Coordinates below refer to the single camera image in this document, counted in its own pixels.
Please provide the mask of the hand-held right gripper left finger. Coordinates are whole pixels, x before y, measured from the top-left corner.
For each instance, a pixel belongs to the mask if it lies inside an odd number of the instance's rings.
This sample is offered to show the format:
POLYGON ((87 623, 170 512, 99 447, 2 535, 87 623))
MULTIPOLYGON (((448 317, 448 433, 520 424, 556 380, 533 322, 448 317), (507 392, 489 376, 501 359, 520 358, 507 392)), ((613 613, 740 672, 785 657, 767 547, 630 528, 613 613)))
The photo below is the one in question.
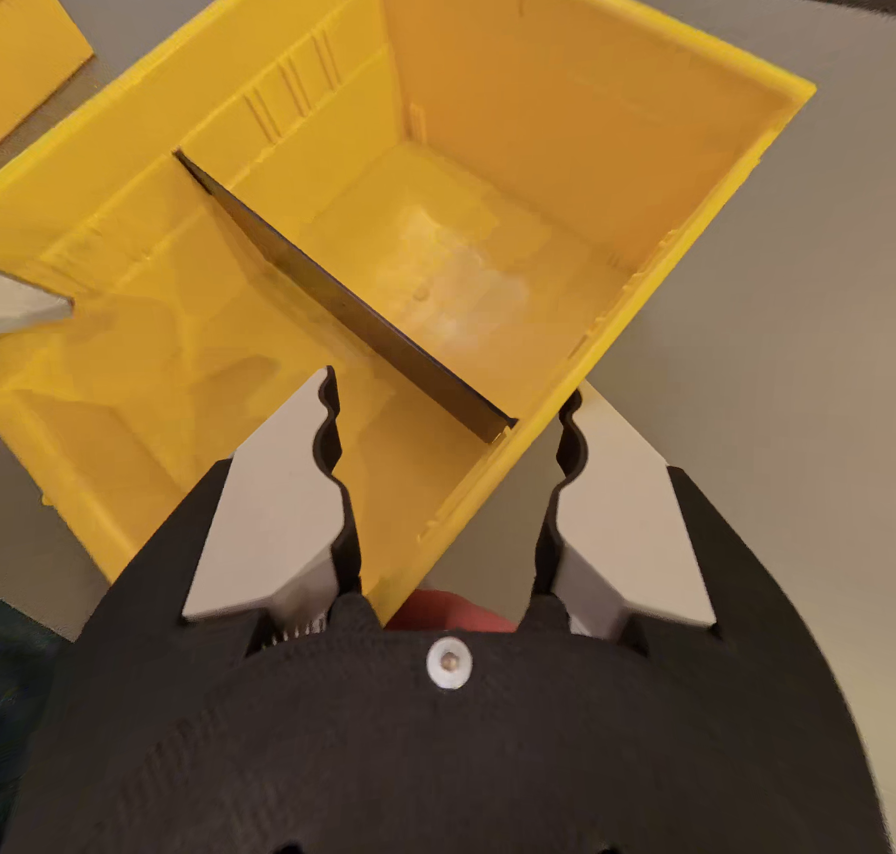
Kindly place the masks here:
POLYGON ((333 474, 340 410, 323 367, 235 449, 183 617, 321 617, 357 582, 350 495, 333 474))

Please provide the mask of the yellow plastic bin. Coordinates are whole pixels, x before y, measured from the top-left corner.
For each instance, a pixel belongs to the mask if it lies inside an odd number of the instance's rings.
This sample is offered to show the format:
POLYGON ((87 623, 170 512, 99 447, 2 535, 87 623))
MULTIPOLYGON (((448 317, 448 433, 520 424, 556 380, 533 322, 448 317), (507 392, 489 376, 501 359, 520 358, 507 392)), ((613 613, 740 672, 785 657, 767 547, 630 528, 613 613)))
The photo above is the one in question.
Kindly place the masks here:
POLYGON ((1 138, 94 55, 59 0, 1 0, 1 138))
POLYGON ((332 366, 390 617, 816 91, 636 0, 216 0, 2 169, 2 440, 108 579, 332 366), (184 153, 518 420, 481 441, 184 153))

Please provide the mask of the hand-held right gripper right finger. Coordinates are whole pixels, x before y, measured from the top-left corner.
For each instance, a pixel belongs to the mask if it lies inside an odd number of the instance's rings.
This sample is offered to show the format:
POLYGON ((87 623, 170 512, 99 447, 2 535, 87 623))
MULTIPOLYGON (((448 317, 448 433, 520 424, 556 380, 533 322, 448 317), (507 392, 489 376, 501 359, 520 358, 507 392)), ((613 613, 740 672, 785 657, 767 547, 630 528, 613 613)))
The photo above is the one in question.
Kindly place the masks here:
POLYGON ((616 642, 633 616, 716 623, 666 459, 584 381, 561 408, 534 594, 564 606, 574 635, 616 642))

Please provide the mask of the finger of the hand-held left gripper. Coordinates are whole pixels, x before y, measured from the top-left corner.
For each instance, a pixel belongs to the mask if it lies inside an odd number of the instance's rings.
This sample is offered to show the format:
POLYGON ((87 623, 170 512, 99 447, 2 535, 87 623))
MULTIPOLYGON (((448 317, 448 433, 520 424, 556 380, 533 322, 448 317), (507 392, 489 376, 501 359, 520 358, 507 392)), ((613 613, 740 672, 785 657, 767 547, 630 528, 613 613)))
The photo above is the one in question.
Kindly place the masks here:
POLYGON ((73 315, 71 299, 1 273, 1 333, 23 331, 73 315))

